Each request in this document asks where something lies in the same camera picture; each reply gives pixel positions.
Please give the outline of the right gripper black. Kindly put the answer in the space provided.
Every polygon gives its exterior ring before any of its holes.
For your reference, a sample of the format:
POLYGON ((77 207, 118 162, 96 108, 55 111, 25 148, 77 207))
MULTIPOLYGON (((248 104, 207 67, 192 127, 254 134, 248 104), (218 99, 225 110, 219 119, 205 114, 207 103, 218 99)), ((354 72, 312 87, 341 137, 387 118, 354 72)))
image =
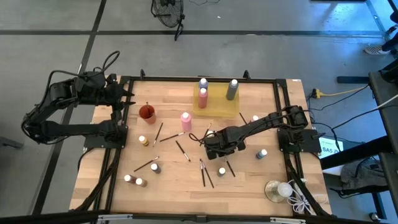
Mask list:
POLYGON ((209 160, 218 157, 217 152, 233 152, 245 150, 244 129, 237 126, 229 126, 220 131, 214 131, 213 137, 205 137, 204 145, 209 160))

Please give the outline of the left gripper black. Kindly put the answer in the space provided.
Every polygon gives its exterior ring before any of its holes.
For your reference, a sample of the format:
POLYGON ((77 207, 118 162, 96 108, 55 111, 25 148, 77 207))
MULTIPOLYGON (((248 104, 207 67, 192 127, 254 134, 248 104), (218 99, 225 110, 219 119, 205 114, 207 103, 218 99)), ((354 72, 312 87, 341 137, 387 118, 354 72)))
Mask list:
POLYGON ((118 84, 116 82, 106 85, 106 88, 104 89, 106 106, 113 106, 116 109, 123 109, 123 107, 136 104, 135 101, 122 102, 121 98, 123 96, 134 96, 134 94, 130 91, 124 90, 124 85, 118 84))

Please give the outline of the light pink paint bottle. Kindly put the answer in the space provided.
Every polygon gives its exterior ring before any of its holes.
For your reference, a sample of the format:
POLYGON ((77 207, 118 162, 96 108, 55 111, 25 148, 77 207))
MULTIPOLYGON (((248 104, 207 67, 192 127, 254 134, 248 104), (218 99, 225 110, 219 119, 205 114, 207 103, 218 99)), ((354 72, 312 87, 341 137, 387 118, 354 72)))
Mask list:
POLYGON ((182 113, 180 117, 182 128, 185 132, 192 129, 192 116, 188 112, 182 113))

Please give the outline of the dark pink paint bottle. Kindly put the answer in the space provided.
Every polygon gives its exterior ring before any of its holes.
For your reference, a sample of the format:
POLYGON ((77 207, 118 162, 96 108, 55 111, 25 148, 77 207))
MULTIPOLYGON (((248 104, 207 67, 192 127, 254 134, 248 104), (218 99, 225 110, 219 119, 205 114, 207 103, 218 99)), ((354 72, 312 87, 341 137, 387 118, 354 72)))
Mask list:
POLYGON ((198 107, 205 108, 208 100, 208 91, 206 88, 201 88, 198 93, 198 107))

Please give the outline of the grey paint bottle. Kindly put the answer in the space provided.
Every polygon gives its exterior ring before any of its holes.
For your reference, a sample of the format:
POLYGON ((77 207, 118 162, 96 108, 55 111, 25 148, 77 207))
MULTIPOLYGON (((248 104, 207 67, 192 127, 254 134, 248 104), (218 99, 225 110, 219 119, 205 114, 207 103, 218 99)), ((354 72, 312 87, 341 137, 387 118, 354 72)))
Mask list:
POLYGON ((238 86, 239 86, 239 83, 238 83, 238 81, 236 79, 232 79, 229 82, 228 89, 227 89, 227 92, 226 92, 226 99, 227 100, 234 100, 234 97, 236 96, 236 92, 238 90, 238 86))

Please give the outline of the orange-red plastic cup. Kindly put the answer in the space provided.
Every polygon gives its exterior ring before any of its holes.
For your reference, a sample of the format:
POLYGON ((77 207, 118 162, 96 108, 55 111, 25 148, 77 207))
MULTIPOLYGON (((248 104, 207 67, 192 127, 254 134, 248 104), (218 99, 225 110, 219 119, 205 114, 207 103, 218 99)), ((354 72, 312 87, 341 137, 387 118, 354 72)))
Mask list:
POLYGON ((150 111, 152 113, 151 117, 148 117, 147 106, 144 105, 139 110, 139 116, 147 123, 154 124, 156 122, 155 109, 152 105, 149 105, 150 111))

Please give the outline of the yellow translucent plastic tray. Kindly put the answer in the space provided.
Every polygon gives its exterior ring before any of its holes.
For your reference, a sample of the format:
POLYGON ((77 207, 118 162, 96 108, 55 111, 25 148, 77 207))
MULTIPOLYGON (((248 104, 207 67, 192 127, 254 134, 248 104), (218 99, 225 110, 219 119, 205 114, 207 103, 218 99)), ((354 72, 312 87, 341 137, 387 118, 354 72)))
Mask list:
POLYGON ((229 83, 210 83, 208 89, 208 100, 205 108, 198 107, 199 86, 193 86, 193 114, 197 116, 216 116, 234 118, 240 112, 239 90, 233 100, 226 98, 229 83))

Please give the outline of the black floor fan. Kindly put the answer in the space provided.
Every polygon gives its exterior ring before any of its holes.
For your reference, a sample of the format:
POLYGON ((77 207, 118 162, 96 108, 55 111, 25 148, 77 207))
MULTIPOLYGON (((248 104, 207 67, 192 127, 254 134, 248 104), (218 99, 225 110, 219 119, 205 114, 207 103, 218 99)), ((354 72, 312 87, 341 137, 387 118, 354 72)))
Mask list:
POLYGON ((183 0, 151 0, 150 12, 158 20, 168 28, 176 27, 174 41, 183 31, 183 20, 185 14, 183 13, 183 0))

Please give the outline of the white SA5 sign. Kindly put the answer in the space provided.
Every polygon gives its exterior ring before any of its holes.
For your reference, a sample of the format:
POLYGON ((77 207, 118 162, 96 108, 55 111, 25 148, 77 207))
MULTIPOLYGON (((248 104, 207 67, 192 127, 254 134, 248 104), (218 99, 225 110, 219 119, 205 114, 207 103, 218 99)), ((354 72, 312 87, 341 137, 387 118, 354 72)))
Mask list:
POLYGON ((318 140, 321 147, 321 153, 318 156, 320 159, 344 150, 342 141, 335 141, 334 139, 328 138, 319 138, 318 140))

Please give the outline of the dark grey stand foot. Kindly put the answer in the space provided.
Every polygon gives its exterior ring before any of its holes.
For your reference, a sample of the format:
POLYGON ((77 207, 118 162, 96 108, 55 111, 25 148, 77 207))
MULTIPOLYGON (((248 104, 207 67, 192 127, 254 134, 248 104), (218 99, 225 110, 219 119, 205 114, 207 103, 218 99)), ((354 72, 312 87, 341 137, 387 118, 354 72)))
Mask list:
POLYGON ((24 145, 23 143, 19 143, 17 141, 13 141, 12 139, 0 136, 0 146, 8 146, 13 147, 14 149, 21 149, 24 145))

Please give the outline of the grey bag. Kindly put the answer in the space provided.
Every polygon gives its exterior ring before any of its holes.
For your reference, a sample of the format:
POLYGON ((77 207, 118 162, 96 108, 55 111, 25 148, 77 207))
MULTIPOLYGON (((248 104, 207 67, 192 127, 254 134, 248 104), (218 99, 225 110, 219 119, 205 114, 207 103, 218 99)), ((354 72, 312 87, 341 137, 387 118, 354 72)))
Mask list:
POLYGON ((372 157, 345 164, 340 180, 345 190, 387 185, 381 162, 372 157))

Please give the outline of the black floor bar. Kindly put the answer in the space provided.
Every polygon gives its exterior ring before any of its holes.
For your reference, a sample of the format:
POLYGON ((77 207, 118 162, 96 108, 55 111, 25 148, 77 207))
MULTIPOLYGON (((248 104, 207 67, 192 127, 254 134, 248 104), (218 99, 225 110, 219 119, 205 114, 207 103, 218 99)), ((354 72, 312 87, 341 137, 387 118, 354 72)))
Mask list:
POLYGON ((368 84, 368 77, 351 77, 351 76, 338 76, 336 78, 337 83, 341 84, 368 84))

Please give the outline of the black metal stand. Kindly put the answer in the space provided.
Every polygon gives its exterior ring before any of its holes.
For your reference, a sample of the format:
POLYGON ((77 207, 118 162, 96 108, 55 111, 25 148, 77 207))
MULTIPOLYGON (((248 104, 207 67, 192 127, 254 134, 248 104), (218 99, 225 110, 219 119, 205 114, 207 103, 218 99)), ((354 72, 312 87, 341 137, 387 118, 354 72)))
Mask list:
POLYGON ((386 135, 321 159, 323 169, 378 155, 398 215, 398 58, 368 75, 386 135))

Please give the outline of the person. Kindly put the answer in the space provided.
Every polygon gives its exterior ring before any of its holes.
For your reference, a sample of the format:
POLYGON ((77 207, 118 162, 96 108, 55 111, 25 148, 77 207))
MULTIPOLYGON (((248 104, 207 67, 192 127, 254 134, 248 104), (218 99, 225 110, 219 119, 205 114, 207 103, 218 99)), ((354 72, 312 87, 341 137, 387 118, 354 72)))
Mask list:
MULTIPOLYGON (((395 24, 387 30, 388 34, 398 29, 398 14, 392 13, 390 19, 395 24)), ((398 46, 398 31, 396 32, 395 36, 393 36, 393 38, 388 40, 385 44, 366 47, 364 51, 369 55, 386 55, 388 53, 392 53, 397 46, 398 46)))

